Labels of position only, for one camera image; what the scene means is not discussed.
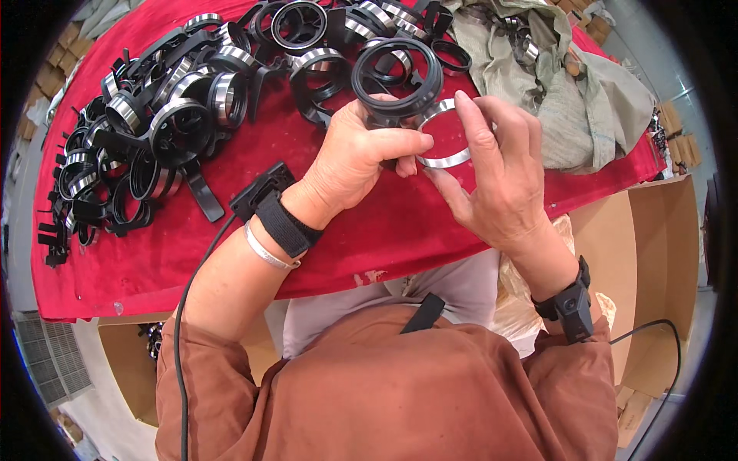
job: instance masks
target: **open cardboard box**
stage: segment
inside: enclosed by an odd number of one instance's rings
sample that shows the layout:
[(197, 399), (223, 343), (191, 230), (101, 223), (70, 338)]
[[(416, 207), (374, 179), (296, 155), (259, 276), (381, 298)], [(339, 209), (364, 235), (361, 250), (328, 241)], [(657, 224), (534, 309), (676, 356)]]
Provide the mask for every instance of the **open cardboard box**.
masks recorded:
[[(615, 303), (616, 338), (657, 319), (674, 322), (682, 354), (697, 295), (699, 237), (692, 177), (638, 185), (569, 213), (591, 288)], [(613, 345), (615, 384), (659, 398), (677, 367), (672, 330), (642, 330)]]
[[(97, 332), (108, 363), (133, 416), (150, 426), (159, 427), (156, 418), (156, 363), (148, 356), (147, 338), (138, 336), (139, 323), (164, 322), (171, 312), (138, 316), (102, 317)], [(256, 385), (279, 357), (264, 316), (257, 316), (241, 342), (249, 354), (251, 374)]]

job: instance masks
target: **shirt sleeve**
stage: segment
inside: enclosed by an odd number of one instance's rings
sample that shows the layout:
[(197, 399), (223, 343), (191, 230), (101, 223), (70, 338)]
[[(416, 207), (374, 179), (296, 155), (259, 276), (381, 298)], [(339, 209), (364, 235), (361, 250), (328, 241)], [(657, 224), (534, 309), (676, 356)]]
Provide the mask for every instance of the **shirt sleeve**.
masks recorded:
[[(174, 319), (162, 330), (156, 366), (156, 455), (179, 460), (182, 399), (174, 367)], [(216, 460), (244, 435), (251, 420), (258, 388), (242, 346), (185, 324), (180, 329), (184, 385), (190, 416), (190, 457)]]
[(587, 342), (541, 331), (523, 361), (538, 401), (568, 460), (613, 460), (618, 444), (613, 354), (603, 316)]

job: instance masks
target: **red tablecloth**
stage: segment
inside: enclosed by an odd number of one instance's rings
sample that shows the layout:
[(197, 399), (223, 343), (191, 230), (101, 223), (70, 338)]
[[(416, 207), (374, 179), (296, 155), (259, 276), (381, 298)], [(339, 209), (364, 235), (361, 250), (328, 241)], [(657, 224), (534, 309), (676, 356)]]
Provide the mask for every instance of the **red tablecloth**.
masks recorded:
[[(100, 79), (109, 72), (108, 67), (121, 55), (124, 46), (130, 49), (131, 56), (136, 56), (195, 14), (217, 12), (227, 20), (236, 20), (252, 3), (252, 0), (148, 0), (98, 40), (81, 64), (49, 129), (38, 174), (35, 209), (48, 209), (46, 194), (52, 188), (54, 157), (60, 152), (55, 146), (62, 141), (61, 132), (70, 132), (76, 120), (69, 107), (83, 107), (100, 94)], [(585, 51), (601, 54), (578, 30), (574, 41)], [(452, 97), (456, 89), (476, 94), (468, 77), (447, 77), (441, 97)], [(350, 99), (349, 93), (332, 104), (341, 105)], [(446, 153), (456, 152), (465, 143), (461, 125), (456, 119), (446, 120), (430, 132), (437, 147), (441, 146)], [(271, 88), (263, 93), (256, 124), (244, 123), (222, 153), (203, 165), (203, 175), (227, 210), (227, 202), (235, 193), (279, 159), (287, 163), (296, 177), (302, 177), (322, 139), (321, 130), (297, 113), (287, 87)], [(473, 190), (471, 162), (451, 171), (466, 189)], [(546, 211), (552, 217), (560, 215), (651, 179), (657, 173), (643, 138), (625, 159), (610, 163), (597, 174), (572, 176), (547, 171)], [(48, 216), (35, 213), (34, 228), (39, 222), (48, 222)], [(152, 226), (130, 232), (125, 238), (103, 234), (95, 246), (87, 249), (79, 247), (74, 238), (70, 258), (57, 268), (44, 265), (46, 247), (35, 244), (31, 250), (31, 269), (41, 316), (74, 319), (173, 309), (183, 285), (223, 221), (224, 218), (209, 223), (183, 186), (164, 203)], [(359, 206), (331, 223), (321, 241), (305, 257), (303, 267), (287, 278), (278, 297), (311, 296), (403, 277), (485, 248), (473, 234), (454, 222), (448, 207), (425, 176), (400, 179), (385, 173)]]

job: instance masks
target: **brown shirt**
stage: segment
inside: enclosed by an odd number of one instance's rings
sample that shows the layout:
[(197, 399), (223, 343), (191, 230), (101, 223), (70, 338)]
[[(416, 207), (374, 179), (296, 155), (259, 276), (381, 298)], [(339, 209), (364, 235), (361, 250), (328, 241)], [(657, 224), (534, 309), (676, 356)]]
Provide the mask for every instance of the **brown shirt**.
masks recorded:
[[(256, 387), (239, 345), (182, 325), (192, 460), (612, 460), (610, 332), (565, 345), (541, 332), (522, 361), (502, 336), (439, 319), (399, 335), (415, 308), (362, 309)], [(156, 452), (178, 460), (173, 322), (159, 356)]]

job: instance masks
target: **pile of black rings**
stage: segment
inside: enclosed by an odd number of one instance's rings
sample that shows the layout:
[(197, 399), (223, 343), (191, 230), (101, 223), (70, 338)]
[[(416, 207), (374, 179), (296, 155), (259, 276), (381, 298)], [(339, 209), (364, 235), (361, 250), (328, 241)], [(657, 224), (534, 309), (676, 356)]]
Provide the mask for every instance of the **pile of black rings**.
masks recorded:
[[(418, 116), (438, 109), (443, 73), (471, 66), (466, 52), (443, 40), (452, 20), (438, 0), (414, 7), (395, 0), (259, 1), (238, 21), (197, 15), (136, 58), (123, 49), (100, 81), (101, 95), (72, 108), (77, 124), (58, 145), (44, 210), (52, 223), (38, 226), (38, 242), (49, 247), (46, 264), (66, 262), (75, 234), (90, 246), (103, 229), (123, 237), (151, 225), (183, 181), (210, 222), (222, 217), (200, 164), (247, 117), (255, 122), (269, 79), (287, 79), (297, 110), (321, 128), (333, 115), (323, 103), (347, 88), (371, 113), (370, 127), (421, 128)], [(353, 68), (349, 55), (357, 56)], [(427, 64), (423, 77), (414, 55)], [(412, 94), (390, 102), (370, 96), (400, 88)]]

